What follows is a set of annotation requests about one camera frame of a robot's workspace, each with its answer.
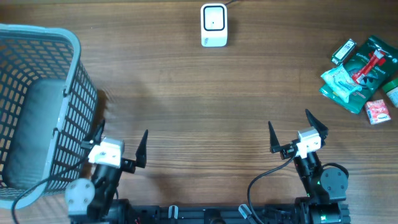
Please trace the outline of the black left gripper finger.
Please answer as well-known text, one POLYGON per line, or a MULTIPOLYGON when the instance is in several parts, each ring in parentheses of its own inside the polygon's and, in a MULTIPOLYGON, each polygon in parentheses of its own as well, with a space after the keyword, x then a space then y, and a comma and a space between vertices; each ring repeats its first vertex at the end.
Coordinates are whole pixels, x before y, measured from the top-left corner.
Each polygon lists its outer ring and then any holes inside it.
POLYGON ((92 149, 95 145, 100 145, 101 136, 104 131, 105 120, 103 119, 96 129, 89 133, 81 142, 80 146, 83 149, 92 149))
POLYGON ((145 168, 147 164, 147 138, 149 130, 145 130, 144 135, 136 151, 136 167, 145 168))

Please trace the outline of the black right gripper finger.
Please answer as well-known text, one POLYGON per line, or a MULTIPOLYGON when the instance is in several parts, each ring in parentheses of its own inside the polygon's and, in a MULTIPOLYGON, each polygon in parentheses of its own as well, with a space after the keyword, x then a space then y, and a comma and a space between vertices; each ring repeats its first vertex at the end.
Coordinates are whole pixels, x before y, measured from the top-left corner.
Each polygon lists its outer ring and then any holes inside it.
POLYGON ((268 126, 269 126, 269 134, 270 134, 270 152, 277 153, 280 151, 280 144, 279 144, 277 135, 274 131, 273 125, 270 121, 268 122, 268 126))
POLYGON ((316 119, 316 117, 314 117, 314 115, 312 115, 310 110, 306 109, 305 114, 307 116, 307 119, 308 119, 308 122, 310 123, 310 125, 313 126, 318 131, 320 136, 327 137, 328 136, 328 128, 321 121, 316 119))

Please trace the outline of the mint toilet wipes pack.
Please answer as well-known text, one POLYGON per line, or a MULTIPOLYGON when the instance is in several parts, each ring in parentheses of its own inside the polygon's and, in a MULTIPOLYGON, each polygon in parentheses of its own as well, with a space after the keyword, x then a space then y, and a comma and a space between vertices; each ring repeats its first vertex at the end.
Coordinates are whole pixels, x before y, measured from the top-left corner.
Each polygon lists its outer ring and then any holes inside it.
POLYGON ((343 65, 323 73, 321 78, 344 103, 349 102, 349 96, 352 93, 362 90, 362 86, 350 77, 343 65))

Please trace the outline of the red white tissue pack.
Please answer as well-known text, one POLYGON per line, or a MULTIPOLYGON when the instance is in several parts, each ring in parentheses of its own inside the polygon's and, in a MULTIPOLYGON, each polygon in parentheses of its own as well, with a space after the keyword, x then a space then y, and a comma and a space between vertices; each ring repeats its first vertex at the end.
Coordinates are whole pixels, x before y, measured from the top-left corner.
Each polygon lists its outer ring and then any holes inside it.
POLYGON ((366 102, 365 110, 370 124, 379 124, 391 120, 384 100, 366 102))

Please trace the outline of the green white gum box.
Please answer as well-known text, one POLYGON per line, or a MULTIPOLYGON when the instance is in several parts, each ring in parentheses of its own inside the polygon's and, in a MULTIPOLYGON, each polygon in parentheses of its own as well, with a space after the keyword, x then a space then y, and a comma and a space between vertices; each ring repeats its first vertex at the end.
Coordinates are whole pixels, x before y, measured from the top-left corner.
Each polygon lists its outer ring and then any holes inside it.
POLYGON ((350 53, 355 49, 356 42, 348 39, 342 46, 340 46, 331 56, 331 62, 336 66, 340 66, 350 53))

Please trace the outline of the green lid jar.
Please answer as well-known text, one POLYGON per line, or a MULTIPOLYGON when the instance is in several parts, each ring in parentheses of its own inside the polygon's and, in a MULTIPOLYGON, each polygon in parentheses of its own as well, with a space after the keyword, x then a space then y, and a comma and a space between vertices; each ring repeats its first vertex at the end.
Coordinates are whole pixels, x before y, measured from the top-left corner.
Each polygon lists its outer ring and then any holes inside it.
POLYGON ((394 107, 398 107, 398 79, 393 79, 382 87, 394 107))

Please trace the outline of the green grip gloves package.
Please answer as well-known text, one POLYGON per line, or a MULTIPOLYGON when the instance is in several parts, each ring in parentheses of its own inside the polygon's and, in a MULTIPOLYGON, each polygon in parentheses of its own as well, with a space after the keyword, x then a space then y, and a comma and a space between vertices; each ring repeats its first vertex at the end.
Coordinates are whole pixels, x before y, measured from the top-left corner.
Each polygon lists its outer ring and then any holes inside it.
POLYGON ((352 93, 349 96, 348 103, 344 103, 326 83, 319 89, 319 92, 346 110, 358 114, 376 90, 397 72, 397 48, 372 35, 359 48, 355 47, 341 64, 352 78, 355 73, 369 62, 375 50, 383 51, 385 56, 363 78, 360 83, 362 90, 352 93))

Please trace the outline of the red snack stick packet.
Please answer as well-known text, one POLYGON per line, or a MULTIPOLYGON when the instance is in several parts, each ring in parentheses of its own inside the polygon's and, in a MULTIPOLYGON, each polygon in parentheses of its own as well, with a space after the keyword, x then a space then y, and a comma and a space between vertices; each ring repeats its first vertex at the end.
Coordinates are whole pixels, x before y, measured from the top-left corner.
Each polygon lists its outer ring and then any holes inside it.
POLYGON ((352 79, 360 84, 363 78, 370 72, 370 70, 385 56, 383 51, 375 50, 369 62, 352 76, 352 79))

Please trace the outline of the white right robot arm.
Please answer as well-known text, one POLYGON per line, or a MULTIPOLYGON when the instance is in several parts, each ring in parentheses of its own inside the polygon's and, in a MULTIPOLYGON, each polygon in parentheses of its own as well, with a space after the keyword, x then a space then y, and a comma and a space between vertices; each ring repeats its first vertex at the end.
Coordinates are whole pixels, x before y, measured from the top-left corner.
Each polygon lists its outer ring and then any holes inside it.
POLYGON ((328 128, 305 110, 309 128, 297 132, 297 139, 280 145, 272 123, 270 151, 291 159, 307 193, 291 204, 268 204, 263 209, 266 223, 344 224, 350 223, 346 200, 348 170, 337 163, 322 164, 317 151, 325 145, 328 128))

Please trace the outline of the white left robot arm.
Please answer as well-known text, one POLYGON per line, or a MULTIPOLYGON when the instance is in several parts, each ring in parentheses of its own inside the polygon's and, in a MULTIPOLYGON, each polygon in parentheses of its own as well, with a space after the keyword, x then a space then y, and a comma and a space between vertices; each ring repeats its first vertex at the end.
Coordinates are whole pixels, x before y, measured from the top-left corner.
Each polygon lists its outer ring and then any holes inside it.
POLYGON ((95 165, 92 176, 69 183, 65 190, 68 217, 72 223, 139 223, 128 199, 118 198, 118 185, 124 172, 133 174, 147 164, 148 131, 138 145, 134 160, 123 158, 124 141, 101 135, 105 121, 81 142, 88 150, 88 162, 95 165))

